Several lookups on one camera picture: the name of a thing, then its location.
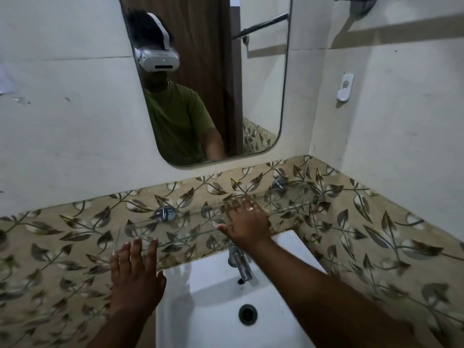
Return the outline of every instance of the green t-shirt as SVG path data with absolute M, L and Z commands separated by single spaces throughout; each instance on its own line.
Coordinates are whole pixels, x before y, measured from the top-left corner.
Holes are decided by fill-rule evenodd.
M 158 150 L 173 165 L 204 162 L 206 156 L 198 137 L 215 125 L 197 92 L 169 83 L 160 93 L 144 90 Z

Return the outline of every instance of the chrome faucet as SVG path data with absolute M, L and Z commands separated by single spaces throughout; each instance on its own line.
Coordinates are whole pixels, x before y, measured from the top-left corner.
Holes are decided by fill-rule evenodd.
M 253 278 L 252 270 L 245 253 L 235 244 L 229 247 L 229 265 L 239 269 L 242 281 L 245 283 Z

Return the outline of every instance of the black hair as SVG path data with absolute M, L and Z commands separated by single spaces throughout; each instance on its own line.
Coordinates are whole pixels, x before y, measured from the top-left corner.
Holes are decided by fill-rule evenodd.
M 166 27 L 161 17 L 157 16 L 169 34 L 169 42 L 174 42 L 174 36 Z M 132 39 L 138 46 L 158 45 L 164 48 L 164 36 L 154 19 L 142 10 L 131 10 L 127 14 L 127 22 Z

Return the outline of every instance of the vr headset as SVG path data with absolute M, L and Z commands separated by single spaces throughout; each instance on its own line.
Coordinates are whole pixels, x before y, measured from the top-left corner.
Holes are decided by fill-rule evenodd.
M 149 45 L 135 49 L 136 59 L 140 66 L 147 72 L 174 72 L 179 66 L 179 54 L 171 47 L 167 30 L 153 13 L 147 14 L 153 18 L 164 38 L 164 49 L 159 46 Z

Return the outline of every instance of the white sink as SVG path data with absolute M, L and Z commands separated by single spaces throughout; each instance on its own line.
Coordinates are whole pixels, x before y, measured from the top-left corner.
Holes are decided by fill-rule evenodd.
M 325 273 L 293 231 L 273 237 L 305 263 Z M 307 348 L 314 347 L 280 294 L 250 261 L 253 280 L 238 284 L 239 271 L 229 266 L 228 251 L 165 270 L 167 287 L 156 309 L 159 348 Z M 258 319 L 239 320 L 239 309 L 252 304 Z

